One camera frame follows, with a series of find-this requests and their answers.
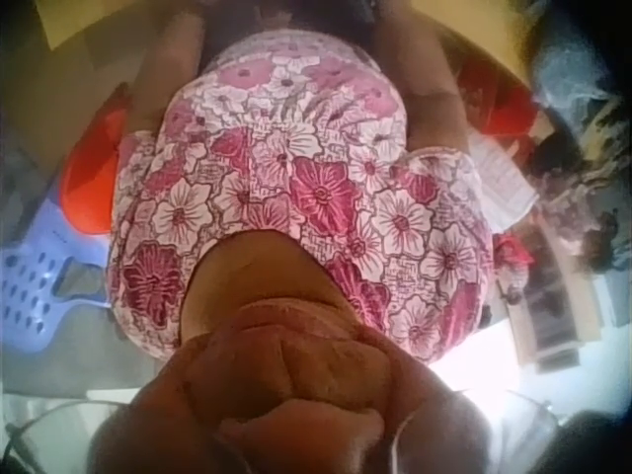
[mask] pink flower print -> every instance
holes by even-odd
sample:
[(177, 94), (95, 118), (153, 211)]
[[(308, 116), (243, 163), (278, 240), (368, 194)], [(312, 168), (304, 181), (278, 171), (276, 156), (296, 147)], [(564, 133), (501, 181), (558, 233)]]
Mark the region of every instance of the pink flower print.
[(241, 222), (250, 202), (248, 181), (235, 171), (224, 176), (219, 189), (219, 196), (214, 202), (222, 211), (222, 223), (226, 225)]
[(305, 80), (305, 77), (300, 74), (288, 71), (284, 67), (277, 67), (266, 90), (275, 99), (287, 99), (302, 89)]
[(239, 126), (224, 130), (210, 145), (215, 155), (228, 158), (230, 166), (243, 174), (248, 174), (248, 152), (250, 129)]
[(269, 59), (252, 59), (221, 68), (218, 80), (237, 89), (252, 89), (269, 83), (274, 69)]
[(380, 160), (373, 149), (351, 145), (349, 149), (349, 178), (364, 185), (374, 195), (387, 186), (388, 164)]
[(140, 139), (135, 133), (128, 134), (122, 138), (118, 146), (118, 169), (121, 170), (129, 164), (129, 159), (136, 153), (140, 145)]
[(294, 156), (312, 157), (322, 150), (313, 125), (297, 123), (288, 130), (274, 129), (253, 148), (257, 177), (264, 187), (286, 189)]
[(432, 176), (418, 175), (406, 169), (400, 169), (397, 173), (397, 181), (419, 204), (428, 205), (438, 196), (438, 185)]
[(375, 197), (375, 215), (371, 219), (384, 238), (388, 255), (421, 257), (424, 236), (431, 229), (433, 213), (418, 204), (405, 190), (383, 191)]
[(325, 56), (320, 64), (305, 67), (303, 74), (312, 80), (316, 86), (316, 92), (320, 92), (340, 88), (354, 79), (358, 71), (352, 64), (346, 64), (332, 56)]
[(430, 361), (441, 342), (439, 317), (436, 308), (415, 295), (406, 301), (401, 311), (389, 317), (389, 334), (413, 356)]
[(125, 166), (118, 169), (117, 188), (119, 190), (133, 189), (146, 175), (152, 160), (153, 157), (143, 153), (133, 153)]
[(413, 173), (429, 175), (437, 181), (451, 183), (454, 180), (454, 171), (458, 167), (458, 159), (457, 153), (418, 156), (411, 160), (409, 169)]
[(345, 235), (354, 227), (360, 193), (347, 178), (343, 163), (316, 163), (297, 157), (289, 187), (298, 210), (321, 234)]
[(285, 148), (284, 133), (273, 131), (266, 141), (253, 148), (256, 173), (262, 186), (286, 188), (292, 166), (292, 157)]
[(278, 195), (263, 202), (249, 203), (246, 220), (253, 229), (277, 230), (297, 238), (300, 236), (300, 224), (305, 219), (293, 212), (288, 195)]
[(380, 282), (384, 275), (382, 239), (370, 219), (370, 212), (359, 213), (356, 229), (348, 237), (346, 255), (357, 265), (362, 277)]
[(359, 268), (340, 253), (325, 265), (325, 269), (364, 324), (384, 331), (385, 312), (390, 301), (388, 288), (382, 283), (362, 279)]
[(182, 178), (186, 159), (184, 153), (179, 150), (179, 145), (166, 147), (162, 154), (164, 155), (162, 167), (150, 173), (143, 184), (145, 193), (149, 197), (158, 197), (164, 191), (171, 190)]
[(342, 131), (367, 119), (366, 111), (356, 103), (353, 96), (338, 91), (322, 99), (323, 113), (318, 114), (318, 125), (322, 128)]
[(360, 143), (374, 148), (382, 162), (393, 163), (406, 151), (406, 129), (397, 120), (367, 120), (357, 130)]
[(198, 160), (205, 158), (208, 154), (206, 146), (202, 142), (189, 143), (185, 150), (185, 172), (192, 173), (196, 168)]
[(388, 82), (383, 79), (367, 74), (358, 75), (352, 87), (356, 96), (364, 102), (366, 109), (374, 113), (378, 119), (391, 117), (400, 108)]
[(216, 116), (243, 114), (248, 93), (230, 86), (206, 87), (203, 89), (204, 106)]
[(134, 315), (148, 319), (157, 329), (166, 328), (168, 307), (175, 306), (185, 291), (176, 248), (143, 243), (132, 263), (123, 267), (122, 279), (123, 300)]
[(460, 280), (473, 283), (478, 278), (476, 251), (470, 239), (452, 223), (446, 230), (433, 229), (428, 253), (420, 263), (420, 273), (438, 280), (438, 290), (451, 294)]
[(444, 348), (453, 348), (476, 330), (486, 286), (460, 281), (443, 310), (440, 324)]
[(165, 135), (168, 141), (178, 138), (188, 124), (195, 120), (191, 100), (179, 100), (167, 110), (163, 120)]
[(273, 63), (283, 66), (294, 74), (300, 74), (308, 66), (318, 64), (320, 58), (313, 51), (287, 50), (282, 54), (273, 55)]
[(168, 200), (158, 204), (151, 221), (161, 244), (174, 244), (178, 252), (190, 251), (198, 241), (198, 232), (211, 223), (206, 200), (210, 185), (191, 186), (182, 178), (170, 191)]

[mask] red object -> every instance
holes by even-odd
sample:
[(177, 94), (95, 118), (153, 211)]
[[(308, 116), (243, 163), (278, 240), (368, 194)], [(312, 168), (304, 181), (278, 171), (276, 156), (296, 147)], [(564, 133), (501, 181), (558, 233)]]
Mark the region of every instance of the red object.
[(494, 266), (527, 264), (535, 261), (520, 239), (511, 233), (494, 235)]
[(73, 227), (85, 234), (107, 234), (112, 227), (119, 143), (128, 104), (127, 85), (121, 84), (95, 113), (62, 171), (61, 208)]
[(537, 115), (530, 91), (513, 79), (499, 89), (494, 108), (487, 124), (482, 128), (486, 135), (526, 135)]
[(501, 71), (485, 57), (470, 55), (458, 74), (457, 83), (468, 121), (479, 131), (487, 126), (496, 103)]

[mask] sleeve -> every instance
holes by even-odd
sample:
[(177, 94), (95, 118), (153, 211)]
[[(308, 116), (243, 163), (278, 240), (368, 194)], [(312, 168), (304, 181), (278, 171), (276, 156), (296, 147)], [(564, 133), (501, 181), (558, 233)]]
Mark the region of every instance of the sleeve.
[(156, 138), (150, 131), (126, 135), (118, 146), (118, 168), (112, 206), (112, 227), (120, 228), (134, 198), (142, 193), (144, 178), (156, 156)]
[(138, 131), (125, 136), (118, 146), (118, 168), (112, 203), (112, 232), (106, 270), (106, 285), (113, 307), (120, 299), (120, 272), (125, 237), (133, 218), (144, 177), (154, 160), (155, 138), (151, 132)]
[(427, 334), (435, 334), (434, 343), (411, 344), (414, 356), (431, 361), (478, 328), (493, 274), (492, 233), (481, 208), (481, 180), (469, 155), (424, 148), (399, 163), (399, 186), (431, 212), (419, 269), (423, 285), (430, 283), (433, 289), (421, 294), (421, 320)]

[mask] plastic chair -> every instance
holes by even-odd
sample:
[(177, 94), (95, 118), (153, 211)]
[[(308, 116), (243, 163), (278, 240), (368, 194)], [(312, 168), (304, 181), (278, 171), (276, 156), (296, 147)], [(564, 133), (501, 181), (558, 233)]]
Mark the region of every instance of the plastic chair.
[(45, 349), (72, 308), (110, 306), (105, 291), (54, 295), (71, 261), (104, 269), (108, 260), (118, 144), (128, 105), (126, 84), (95, 113), (48, 191), (21, 244), (0, 249), (4, 344)]
[(85, 235), (68, 223), (57, 197), (55, 183), (22, 243), (0, 249), (2, 343), (25, 353), (44, 350), (72, 308), (81, 304), (110, 306), (103, 290), (70, 298), (54, 294), (72, 260), (104, 268), (109, 251), (106, 235)]

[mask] flower pattern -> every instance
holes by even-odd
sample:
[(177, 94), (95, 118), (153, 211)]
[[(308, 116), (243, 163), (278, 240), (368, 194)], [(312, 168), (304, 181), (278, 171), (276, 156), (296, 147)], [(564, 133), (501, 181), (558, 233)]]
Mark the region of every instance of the flower pattern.
[(372, 148), (350, 146), (349, 177), (366, 186), (372, 195), (386, 188), (388, 164), (380, 160)]
[(393, 163), (405, 150), (406, 131), (398, 120), (368, 120), (361, 122), (358, 128), (360, 142), (374, 148), (384, 162)]
[(252, 59), (221, 68), (217, 79), (220, 84), (248, 90), (268, 84), (274, 69), (269, 59)]
[(254, 36), (180, 91), (164, 121), (158, 137), (121, 143), (107, 271), (115, 316), (147, 352), (179, 346), (196, 262), (254, 229), (294, 239), (365, 324), (421, 360), (475, 329), (492, 258), (471, 159), (404, 156), (401, 100), (352, 48)]
[(178, 136), (185, 131), (187, 125), (194, 121), (192, 105), (191, 101), (180, 101), (167, 111), (163, 121), (166, 135)]
[(184, 291), (176, 248), (155, 242), (140, 246), (131, 264), (122, 267), (123, 300), (139, 318), (147, 318), (155, 328), (165, 328), (169, 306)]
[(348, 239), (347, 255), (368, 280), (381, 281), (384, 275), (382, 239), (370, 220), (370, 212), (359, 213), (357, 227)]
[(436, 308), (415, 295), (390, 316), (389, 334), (393, 341), (409, 346), (409, 352), (420, 360), (432, 360), (441, 340), (439, 317)]
[(359, 268), (342, 254), (336, 254), (325, 265), (325, 269), (339, 285), (364, 324), (383, 331), (389, 298), (386, 285), (363, 279)]
[(345, 165), (320, 164), (302, 156), (294, 163), (289, 188), (296, 207), (321, 234), (348, 233), (354, 225), (359, 192), (347, 178)]
[(376, 196), (372, 223), (384, 238), (389, 255), (421, 257), (424, 236), (431, 229), (432, 212), (417, 204), (405, 190), (384, 191)]
[(248, 173), (247, 155), (249, 152), (250, 130), (240, 126), (223, 131), (210, 146), (214, 154), (228, 158), (230, 165), (246, 174)]
[(151, 219), (158, 242), (188, 252), (198, 240), (200, 228), (212, 221), (206, 204), (209, 193), (209, 185), (191, 186), (184, 178), (180, 180)]
[(446, 230), (433, 229), (421, 273), (430, 279), (438, 279), (441, 287), (450, 293), (460, 280), (476, 281), (476, 250), (471, 239), (461, 233), (458, 224), (453, 223)]

